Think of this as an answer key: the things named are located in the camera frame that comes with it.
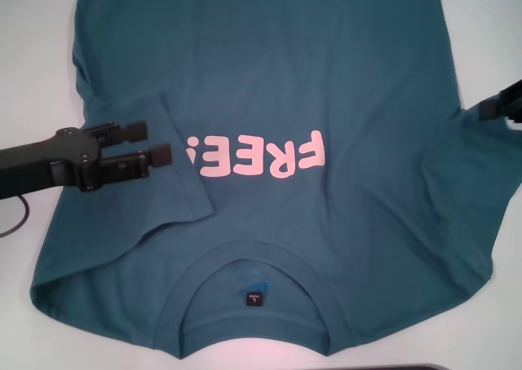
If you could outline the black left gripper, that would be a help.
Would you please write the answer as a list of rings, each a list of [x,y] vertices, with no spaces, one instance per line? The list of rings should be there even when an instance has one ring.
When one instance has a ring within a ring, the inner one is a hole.
[[[110,121],[84,130],[58,130],[44,141],[3,149],[1,198],[22,196],[51,187],[94,191],[111,183],[147,178],[150,167],[172,164],[169,143],[100,158],[101,147],[147,139],[144,121],[126,126]]]

